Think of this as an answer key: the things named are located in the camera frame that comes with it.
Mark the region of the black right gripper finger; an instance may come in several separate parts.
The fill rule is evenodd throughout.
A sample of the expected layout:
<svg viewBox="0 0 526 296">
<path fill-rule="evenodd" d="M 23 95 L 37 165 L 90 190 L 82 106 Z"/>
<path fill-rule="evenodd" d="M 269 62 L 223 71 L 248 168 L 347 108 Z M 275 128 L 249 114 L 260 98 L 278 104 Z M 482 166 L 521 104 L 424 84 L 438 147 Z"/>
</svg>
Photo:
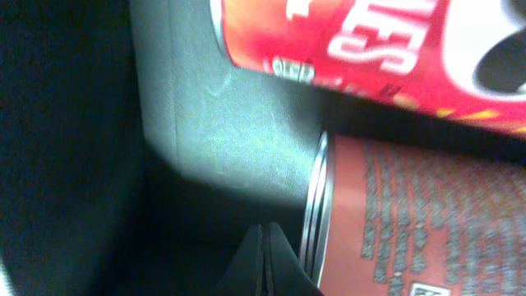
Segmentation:
<svg viewBox="0 0 526 296">
<path fill-rule="evenodd" d="M 246 232 L 213 295 L 322 296 L 301 268 L 276 223 L 254 224 Z"/>
</svg>

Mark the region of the red Pringles can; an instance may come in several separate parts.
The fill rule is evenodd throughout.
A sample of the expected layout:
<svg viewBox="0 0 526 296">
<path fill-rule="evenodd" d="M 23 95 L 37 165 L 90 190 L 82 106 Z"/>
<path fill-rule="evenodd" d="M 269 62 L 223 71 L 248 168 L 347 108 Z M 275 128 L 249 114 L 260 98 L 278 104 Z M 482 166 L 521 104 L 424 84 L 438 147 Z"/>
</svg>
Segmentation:
<svg viewBox="0 0 526 296">
<path fill-rule="evenodd" d="M 238 67 L 511 136 L 525 135 L 525 4 L 210 0 Z"/>
</svg>

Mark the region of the brown Pringles can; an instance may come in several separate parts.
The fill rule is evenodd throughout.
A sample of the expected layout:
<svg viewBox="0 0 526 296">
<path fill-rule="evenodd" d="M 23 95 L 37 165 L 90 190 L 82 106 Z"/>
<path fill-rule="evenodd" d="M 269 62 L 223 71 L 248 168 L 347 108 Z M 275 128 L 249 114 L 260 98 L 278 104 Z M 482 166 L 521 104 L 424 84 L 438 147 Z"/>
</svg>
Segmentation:
<svg viewBox="0 0 526 296">
<path fill-rule="evenodd" d="M 525 170 L 322 133 L 298 259 L 326 295 L 522 295 Z"/>
</svg>

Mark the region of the black open gift box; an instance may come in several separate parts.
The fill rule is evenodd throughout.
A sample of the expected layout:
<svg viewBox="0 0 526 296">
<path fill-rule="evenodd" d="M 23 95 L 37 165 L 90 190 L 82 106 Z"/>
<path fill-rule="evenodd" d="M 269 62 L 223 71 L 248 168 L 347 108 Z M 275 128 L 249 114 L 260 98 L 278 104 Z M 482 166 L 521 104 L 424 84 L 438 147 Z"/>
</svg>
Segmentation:
<svg viewBox="0 0 526 296">
<path fill-rule="evenodd" d="M 251 225 L 298 249 L 323 131 L 525 163 L 514 137 L 236 68 L 206 1 L 4 1 L 2 285 L 207 295 Z"/>
</svg>

